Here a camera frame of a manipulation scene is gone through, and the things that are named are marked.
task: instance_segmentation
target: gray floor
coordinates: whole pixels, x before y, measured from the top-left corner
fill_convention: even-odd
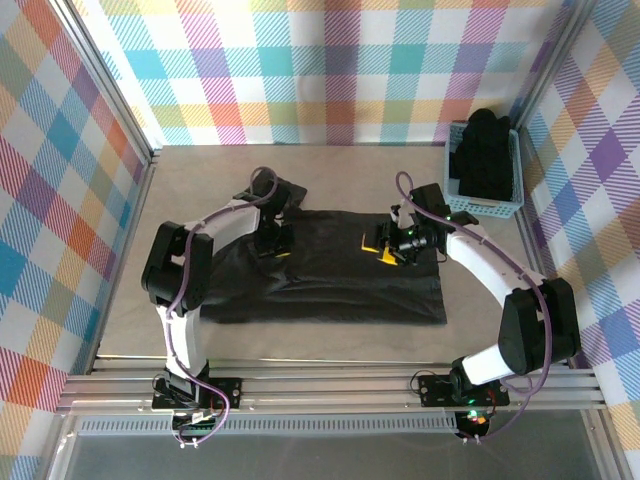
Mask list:
[[[167,147],[158,168],[109,317],[99,353],[165,354],[160,320],[140,287],[158,226],[195,220],[246,188],[253,168],[267,165],[309,189],[303,208],[387,212],[397,203],[395,174],[416,185],[442,183],[436,147],[238,146]],[[480,217],[517,259],[526,254],[514,219]],[[451,362],[495,343],[501,311],[484,287],[455,262],[441,265],[446,326],[211,325],[202,340],[211,358],[280,358]]]
[[[376,416],[387,417],[389,422],[394,417]],[[510,413],[501,412],[492,423],[500,425],[510,417]],[[265,435],[247,430],[241,434],[223,431],[198,450],[177,448],[171,435],[96,433],[78,435],[66,478],[600,478],[578,411],[527,412],[511,429],[479,448],[465,446],[451,433],[354,434],[305,430]]]

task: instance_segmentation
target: colorful checkered fabric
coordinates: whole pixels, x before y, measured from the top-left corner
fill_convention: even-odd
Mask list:
[[[86,361],[138,158],[46,0],[0,0],[0,478],[30,479]]]
[[[74,0],[159,144],[444,142],[508,114],[566,0]]]
[[[640,478],[640,0],[598,4],[529,129],[526,208]]]

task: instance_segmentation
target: vent grille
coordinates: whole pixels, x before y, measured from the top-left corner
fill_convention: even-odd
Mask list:
[[[231,415],[220,433],[226,434],[379,434],[444,433],[456,429],[452,413],[354,415]],[[82,419],[78,434],[149,435],[171,431],[171,416],[141,418],[91,416]]]
[[[406,433],[450,432],[453,414],[413,415],[252,415],[230,417],[228,433]]]
[[[78,427],[78,434],[87,435],[149,435],[170,431],[170,415],[154,415],[152,418],[141,418],[139,415],[91,416],[83,418]]]

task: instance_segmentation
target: blue basket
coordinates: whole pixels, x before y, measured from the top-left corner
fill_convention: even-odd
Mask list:
[[[449,153],[455,152],[462,142],[462,132],[466,123],[452,123],[449,138],[444,149],[444,199],[454,212],[466,210],[475,215],[491,215],[509,218],[524,205],[524,187],[522,186],[522,165],[520,161],[520,142],[518,132],[509,131],[509,153],[513,160],[513,197],[510,202],[467,197],[458,194],[460,180],[449,177]]]

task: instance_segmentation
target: black fabric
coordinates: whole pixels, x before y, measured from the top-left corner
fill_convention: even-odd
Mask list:
[[[460,179],[460,195],[511,200],[510,123],[509,117],[498,119],[486,108],[471,115],[462,134],[462,142],[450,156],[450,175]]]
[[[394,267],[361,250],[363,232],[388,214],[291,208],[285,218],[291,255],[258,259],[250,235],[215,255],[203,320],[446,323],[434,251]]]

